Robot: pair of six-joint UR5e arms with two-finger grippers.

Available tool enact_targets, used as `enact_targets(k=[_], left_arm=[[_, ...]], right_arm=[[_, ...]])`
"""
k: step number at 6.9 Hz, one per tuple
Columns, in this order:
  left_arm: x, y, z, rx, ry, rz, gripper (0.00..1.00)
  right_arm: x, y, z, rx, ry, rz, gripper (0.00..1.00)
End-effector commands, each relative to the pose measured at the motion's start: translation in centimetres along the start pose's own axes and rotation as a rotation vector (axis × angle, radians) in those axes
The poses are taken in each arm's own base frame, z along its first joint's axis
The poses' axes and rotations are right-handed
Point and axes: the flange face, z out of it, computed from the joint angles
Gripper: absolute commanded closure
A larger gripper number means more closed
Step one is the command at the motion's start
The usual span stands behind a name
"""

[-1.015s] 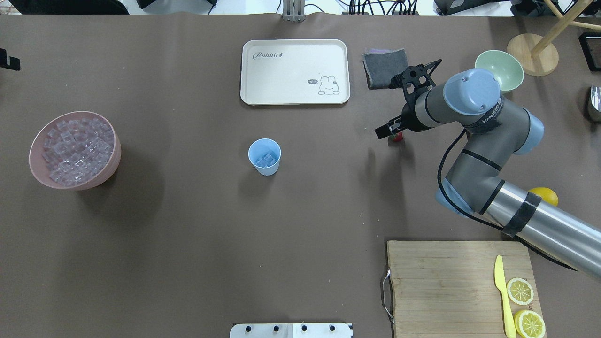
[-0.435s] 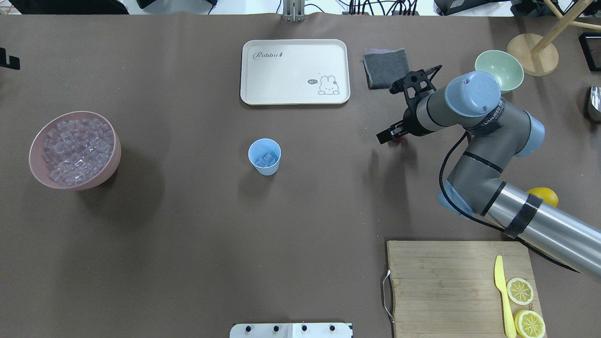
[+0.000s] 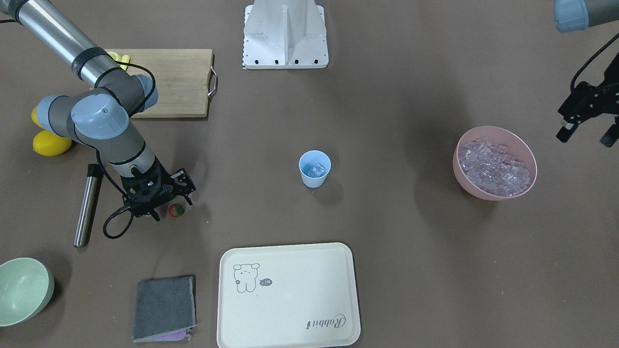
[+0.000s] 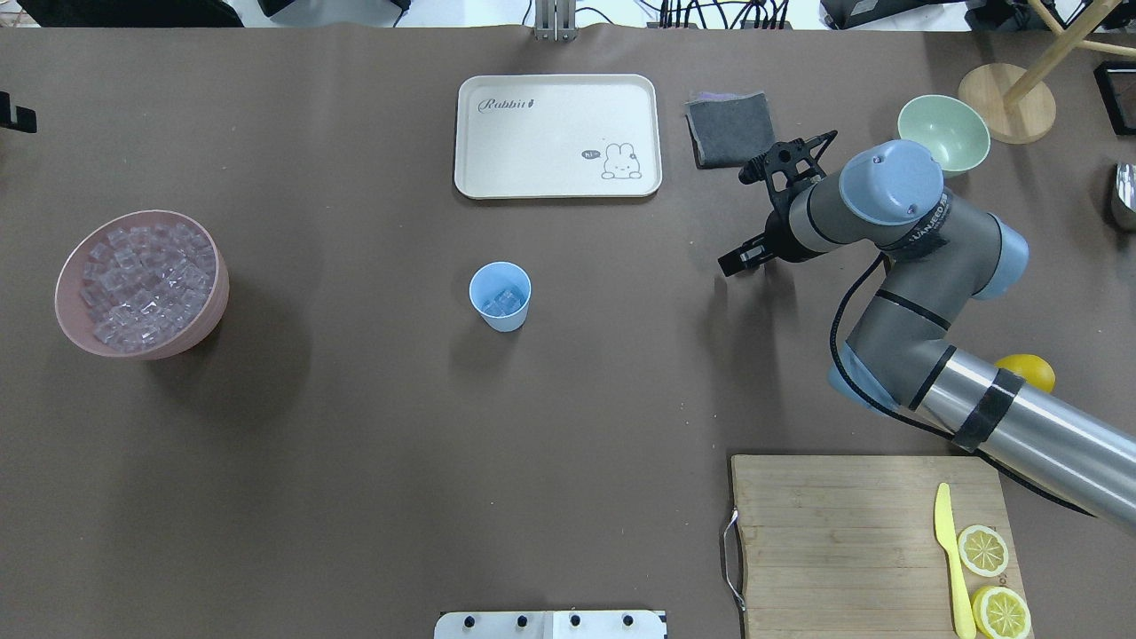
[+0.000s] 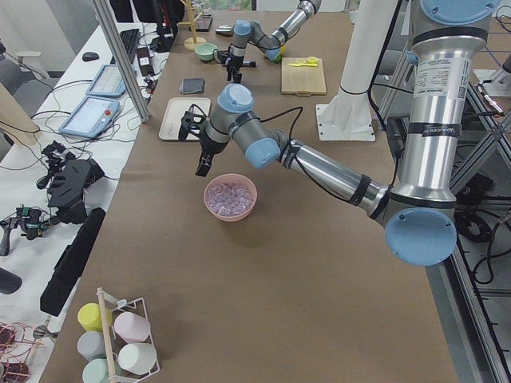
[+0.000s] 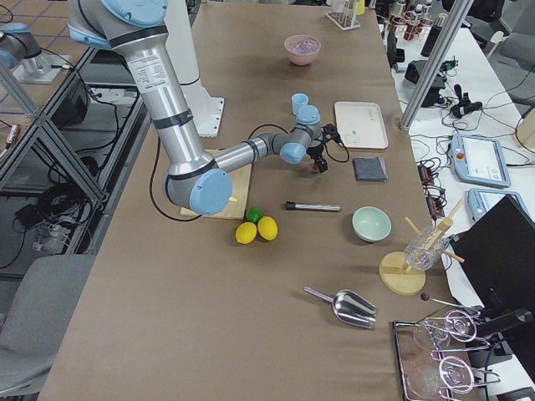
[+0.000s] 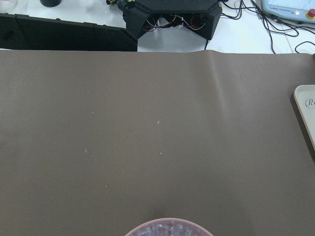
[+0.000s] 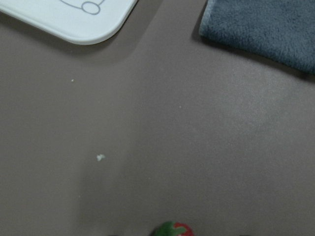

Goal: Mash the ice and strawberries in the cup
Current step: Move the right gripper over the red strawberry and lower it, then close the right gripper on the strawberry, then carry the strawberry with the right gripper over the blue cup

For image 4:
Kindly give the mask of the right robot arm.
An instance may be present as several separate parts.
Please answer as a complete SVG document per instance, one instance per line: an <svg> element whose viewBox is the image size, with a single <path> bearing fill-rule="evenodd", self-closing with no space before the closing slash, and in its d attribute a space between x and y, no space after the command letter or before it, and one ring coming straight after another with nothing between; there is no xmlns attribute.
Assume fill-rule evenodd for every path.
<svg viewBox="0 0 1136 639"><path fill-rule="evenodd" d="M921 415L921 429L1006 478L1131 530L1133 435L946 339L966 302L1022 277L1026 240L955 196L924 146L891 140L827 175L819 159L834 139L776 142L744 163L740 181L765 183L772 211L762 234L722 255L722 274L871 242L891 268L847 339L829 340L832 384L884 415Z"/></svg>

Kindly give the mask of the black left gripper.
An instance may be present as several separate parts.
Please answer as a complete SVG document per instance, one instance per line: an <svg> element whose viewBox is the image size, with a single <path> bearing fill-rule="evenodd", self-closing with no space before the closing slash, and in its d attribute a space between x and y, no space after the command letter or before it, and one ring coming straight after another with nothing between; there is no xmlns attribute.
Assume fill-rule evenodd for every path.
<svg viewBox="0 0 1136 639"><path fill-rule="evenodd" d="M37 133L39 122L35 110L28 106L12 103L11 94L0 92L0 127L28 134Z"/></svg>

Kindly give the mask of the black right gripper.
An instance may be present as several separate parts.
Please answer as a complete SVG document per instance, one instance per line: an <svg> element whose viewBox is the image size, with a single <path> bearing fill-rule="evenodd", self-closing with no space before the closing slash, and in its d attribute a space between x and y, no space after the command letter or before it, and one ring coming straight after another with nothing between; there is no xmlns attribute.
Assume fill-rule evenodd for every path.
<svg viewBox="0 0 1136 639"><path fill-rule="evenodd" d="M762 182L767 186L772 211L765 231L730 252L719 257L717 263L722 276L738 275L740 272L758 269L775 258L790 263L802 263L822 255L808 248L791 229L790 216L793 204L807 202L809 186L826 179L820 166L824 151L840 135L836 130L811 138L796 138L774 143L767 153L760 153L740 171L742 185Z"/></svg>

